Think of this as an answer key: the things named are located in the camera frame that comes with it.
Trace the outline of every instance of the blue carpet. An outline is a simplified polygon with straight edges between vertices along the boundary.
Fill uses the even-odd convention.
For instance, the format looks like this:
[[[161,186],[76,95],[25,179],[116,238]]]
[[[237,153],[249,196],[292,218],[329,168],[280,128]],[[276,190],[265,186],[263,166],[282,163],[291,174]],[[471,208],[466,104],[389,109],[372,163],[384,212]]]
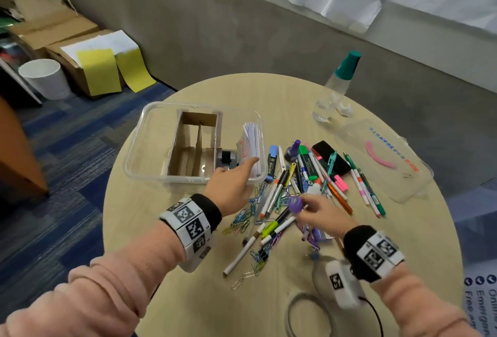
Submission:
[[[0,213],[0,323],[103,254],[103,200],[117,153],[143,107],[173,93],[157,83],[19,111],[50,196]]]

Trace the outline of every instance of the black wrist cuff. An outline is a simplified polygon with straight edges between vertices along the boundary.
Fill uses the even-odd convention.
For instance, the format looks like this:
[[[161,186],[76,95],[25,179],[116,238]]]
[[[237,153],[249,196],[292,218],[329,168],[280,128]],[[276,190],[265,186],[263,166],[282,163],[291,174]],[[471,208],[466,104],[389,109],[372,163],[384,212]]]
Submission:
[[[345,256],[352,265],[354,276],[357,279],[364,279],[369,283],[381,279],[363,260],[357,256],[357,252],[366,243],[366,241],[376,234],[376,230],[371,226],[357,226],[345,234],[343,246],[345,247]]]
[[[219,208],[214,202],[210,201],[203,194],[196,193],[190,196],[190,198],[204,212],[205,217],[207,218],[209,224],[211,225],[211,233],[212,233],[220,224],[221,219],[223,219],[223,216],[221,215]]]

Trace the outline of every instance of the pink sleeve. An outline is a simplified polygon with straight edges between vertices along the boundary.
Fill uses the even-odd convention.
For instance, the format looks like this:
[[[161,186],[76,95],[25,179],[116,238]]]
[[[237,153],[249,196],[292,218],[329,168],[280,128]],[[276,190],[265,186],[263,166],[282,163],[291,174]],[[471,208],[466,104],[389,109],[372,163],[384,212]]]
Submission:
[[[9,315],[0,337],[129,337],[155,288],[185,259],[176,234],[158,221],[145,236],[73,269],[69,283]]]
[[[478,337],[463,311],[441,300],[405,263],[371,287],[390,309],[405,337]]]

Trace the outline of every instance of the black eraser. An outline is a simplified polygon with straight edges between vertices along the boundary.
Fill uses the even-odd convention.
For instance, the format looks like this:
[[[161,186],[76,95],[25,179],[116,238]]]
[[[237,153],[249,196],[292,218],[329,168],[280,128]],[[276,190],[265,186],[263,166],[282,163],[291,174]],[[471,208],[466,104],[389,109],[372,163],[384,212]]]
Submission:
[[[335,152],[335,150],[330,145],[328,145],[326,141],[318,142],[312,148],[323,157],[325,163],[328,163],[330,155]],[[335,164],[333,165],[333,174],[344,176],[345,174],[349,173],[350,170],[351,168],[348,163],[337,152],[337,159],[335,160]]]

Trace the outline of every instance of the round table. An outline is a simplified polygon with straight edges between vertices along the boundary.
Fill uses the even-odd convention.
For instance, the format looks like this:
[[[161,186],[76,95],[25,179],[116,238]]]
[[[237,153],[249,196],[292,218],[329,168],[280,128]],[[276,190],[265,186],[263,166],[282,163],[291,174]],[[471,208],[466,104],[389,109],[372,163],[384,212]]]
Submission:
[[[256,110],[264,121],[266,147],[288,147],[295,139],[314,144],[326,140],[339,152],[336,129],[352,120],[368,118],[386,127],[370,111],[351,102],[354,118],[336,111],[331,123],[320,123],[311,116],[320,85],[276,74],[233,74],[208,79],[183,89],[167,98],[168,102],[226,105]],[[239,136],[233,137],[233,143]],[[109,178],[103,211],[103,240],[106,252],[123,247],[146,230],[159,214],[177,201],[162,184],[127,177],[123,161],[130,139],[126,140]],[[452,219],[432,181],[423,198],[410,198],[404,204],[391,201],[371,181],[373,189],[387,211],[387,218],[377,219],[354,186],[350,175],[348,202],[353,216],[362,224],[382,230],[395,241],[406,256],[409,268],[422,278],[442,299],[460,306],[463,293],[463,268],[459,241]],[[232,285],[251,268],[246,255],[232,273],[223,278],[223,269],[242,248],[241,235],[222,235],[233,217],[226,217],[215,233],[212,252],[192,274],[177,267],[170,272],[153,297],[146,317],[140,322],[140,337],[163,336],[285,336],[283,316],[289,297],[299,291],[315,292],[311,280],[312,263],[305,257],[308,243],[302,242],[298,229],[291,226],[270,252],[266,266],[256,278],[247,278],[236,290]],[[342,258],[336,244],[326,245],[321,252]],[[390,311],[379,297],[363,283],[366,296],[376,307],[385,336],[399,334]],[[295,332],[309,336],[327,336],[329,327],[321,311],[311,303],[292,313]],[[333,310],[338,336],[379,336],[372,310]]]

